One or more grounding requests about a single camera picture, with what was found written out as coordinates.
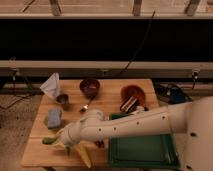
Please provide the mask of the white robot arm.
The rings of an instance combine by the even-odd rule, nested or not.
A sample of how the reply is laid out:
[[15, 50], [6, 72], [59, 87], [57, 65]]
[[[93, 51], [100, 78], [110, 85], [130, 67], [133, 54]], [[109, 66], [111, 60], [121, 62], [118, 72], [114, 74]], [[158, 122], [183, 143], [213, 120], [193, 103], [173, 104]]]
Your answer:
[[67, 124], [58, 139], [72, 147], [80, 141], [186, 133], [184, 171], [213, 171], [213, 96], [162, 106], [141, 114], [105, 120], [98, 109]]

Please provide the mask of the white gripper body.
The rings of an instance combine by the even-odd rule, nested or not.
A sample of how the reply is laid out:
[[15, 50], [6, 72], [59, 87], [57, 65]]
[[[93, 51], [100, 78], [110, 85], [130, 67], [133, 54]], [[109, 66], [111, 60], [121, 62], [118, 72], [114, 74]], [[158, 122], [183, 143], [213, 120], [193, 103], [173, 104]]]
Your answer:
[[64, 128], [64, 132], [60, 136], [56, 136], [58, 140], [60, 140], [65, 146], [73, 146], [78, 144], [81, 141], [80, 131], [81, 124], [80, 123], [69, 123]]

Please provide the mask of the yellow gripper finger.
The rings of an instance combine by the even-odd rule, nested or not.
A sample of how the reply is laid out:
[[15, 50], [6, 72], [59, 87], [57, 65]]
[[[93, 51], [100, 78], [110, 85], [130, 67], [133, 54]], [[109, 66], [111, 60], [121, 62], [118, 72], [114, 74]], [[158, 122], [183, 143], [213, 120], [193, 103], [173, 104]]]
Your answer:
[[53, 144], [53, 147], [55, 148], [66, 148], [66, 146], [60, 141], [60, 142], [57, 142], [57, 143], [54, 143]]
[[64, 132], [64, 129], [59, 130], [59, 131], [56, 133], [56, 136], [60, 136], [63, 132]]

